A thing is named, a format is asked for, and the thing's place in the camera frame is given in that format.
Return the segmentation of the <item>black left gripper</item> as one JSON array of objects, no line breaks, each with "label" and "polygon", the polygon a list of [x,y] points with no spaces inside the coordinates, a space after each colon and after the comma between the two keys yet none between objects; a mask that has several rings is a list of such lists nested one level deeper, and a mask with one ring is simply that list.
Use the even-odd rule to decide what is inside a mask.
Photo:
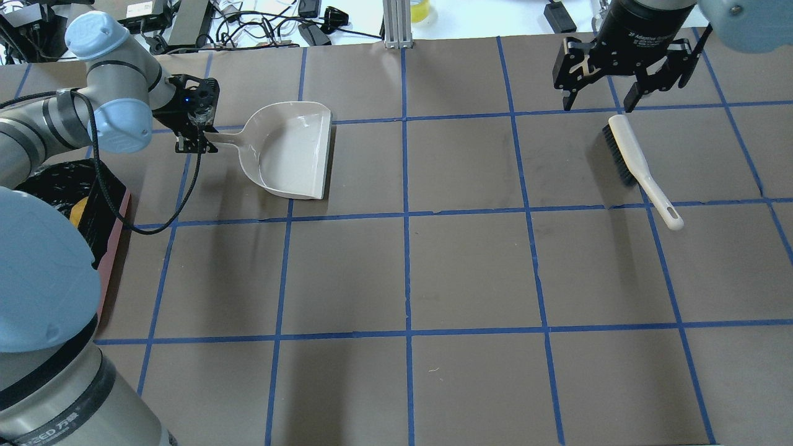
[{"label": "black left gripper", "polygon": [[176,137],[178,154],[213,154],[218,130],[214,127],[220,84],[215,78],[198,78],[191,74],[172,74],[164,80],[173,87],[169,102],[153,109],[153,118],[170,129]]}]

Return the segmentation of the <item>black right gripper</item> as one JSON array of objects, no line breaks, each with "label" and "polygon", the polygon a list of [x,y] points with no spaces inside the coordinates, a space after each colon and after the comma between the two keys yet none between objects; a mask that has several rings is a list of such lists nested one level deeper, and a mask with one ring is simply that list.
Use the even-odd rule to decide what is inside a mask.
[{"label": "black right gripper", "polygon": [[[636,81],[623,99],[631,113],[643,96],[684,88],[702,56],[706,40],[694,47],[677,34],[694,1],[611,1],[591,42],[564,37],[553,65],[553,87],[563,91],[563,110],[572,110],[577,94],[606,74]],[[648,67],[664,59],[655,73]]]}]

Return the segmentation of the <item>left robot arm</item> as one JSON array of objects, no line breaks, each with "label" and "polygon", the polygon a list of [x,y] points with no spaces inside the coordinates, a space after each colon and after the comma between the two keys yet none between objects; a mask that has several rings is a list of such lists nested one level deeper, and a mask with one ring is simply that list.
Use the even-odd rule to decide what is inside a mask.
[{"label": "left robot arm", "polygon": [[119,232],[172,221],[130,223],[99,153],[145,149],[154,121],[176,152],[215,152],[220,85],[169,73],[106,12],[74,18],[64,41],[87,85],[2,104],[2,444],[175,445],[95,342]]}]

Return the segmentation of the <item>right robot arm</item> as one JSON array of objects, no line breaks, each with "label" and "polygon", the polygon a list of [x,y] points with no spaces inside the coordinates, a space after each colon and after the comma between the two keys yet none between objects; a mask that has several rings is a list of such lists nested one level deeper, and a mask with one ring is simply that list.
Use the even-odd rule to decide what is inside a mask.
[{"label": "right robot arm", "polygon": [[591,42],[566,37],[553,87],[571,110],[580,90],[606,76],[634,77],[623,99],[632,112],[656,91],[684,88],[711,33],[739,53],[791,44],[790,1],[612,1]]}]

